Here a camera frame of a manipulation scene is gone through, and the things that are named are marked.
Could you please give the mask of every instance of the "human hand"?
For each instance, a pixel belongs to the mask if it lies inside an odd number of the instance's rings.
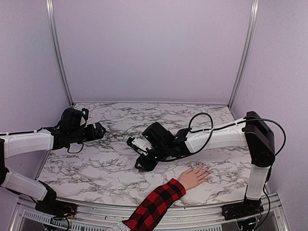
[[[192,167],[180,175],[178,182],[184,186],[185,190],[190,190],[199,184],[207,182],[208,179],[206,177],[209,174],[208,167],[203,167],[202,165],[195,169]]]

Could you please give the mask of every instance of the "finger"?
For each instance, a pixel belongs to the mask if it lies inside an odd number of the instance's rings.
[[[197,167],[193,172],[194,173],[198,173],[200,171],[200,169],[202,169],[202,165],[200,165],[199,167]]]
[[[197,177],[201,176],[202,174],[204,174],[206,171],[208,171],[208,168],[202,168],[196,175]]]
[[[207,181],[208,181],[208,179],[203,179],[203,180],[198,181],[198,184],[202,184],[202,183],[207,182]]]
[[[201,176],[197,177],[197,180],[202,180],[204,179],[205,177],[207,177],[208,175],[210,175],[209,172],[205,172],[204,174],[202,174]]]
[[[183,173],[190,173],[191,171],[193,171],[193,168],[187,169],[185,172]]]

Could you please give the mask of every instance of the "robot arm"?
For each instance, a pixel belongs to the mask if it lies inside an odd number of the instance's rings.
[[[258,119],[260,117],[257,113],[248,112],[245,118],[235,122],[204,128],[197,132],[185,128],[179,130],[176,135],[172,135],[156,122],[142,133],[147,141],[129,138],[127,144],[140,154],[135,167],[142,171],[152,171],[158,162],[181,159],[201,150],[248,146],[252,169],[244,202],[222,208],[225,219],[235,219],[253,215],[258,210],[263,211],[260,198],[275,161],[274,133]]]
[[[36,209],[59,215],[59,210],[68,206],[56,200],[56,192],[41,181],[25,177],[5,166],[5,159],[28,152],[69,149],[71,143],[83,144],[101,139],[106,130],[100,124],[86,126],[89,111],[66,109],[56,127],[42,128],[31,132],[6,133],[0,135],[0,186],[14,193],[27,195],[38,204]]]

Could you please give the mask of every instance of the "marble table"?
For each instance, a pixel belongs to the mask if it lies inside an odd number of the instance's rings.
[[[127,146],[128,137],[141,138],[153,122],[171,132],[186,128],[193,115],[207,112],[214,124],[233,121],[226,106],[167,103],[79,103],[88,108],[88,123],[101,122],[105,137],[85,143],[78,154],[66,149],[51,152],[39,176],[59,197],[108,205],[139,205],[155,187],[177,178],[181,172],[203,163],[210,179],[188,193],[174,206],[207,205],[241,200],[250,173],[250,155],[242,147],[205,150],[182,160],[159,163],[152,172],[134,168],[138,154]],[[196,118],[194,127],[209,126],[209,119]],[[78,151],[74,144],[71,151]]]

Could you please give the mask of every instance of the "plaid shirt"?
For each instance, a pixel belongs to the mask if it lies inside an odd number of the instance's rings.
[[[163,218],[168,208],[185,194],[186,191],[183,185],[176,179],[172,179],[167,184],[159,186],[151,192],[128,220],[108,230],[151,231]]]

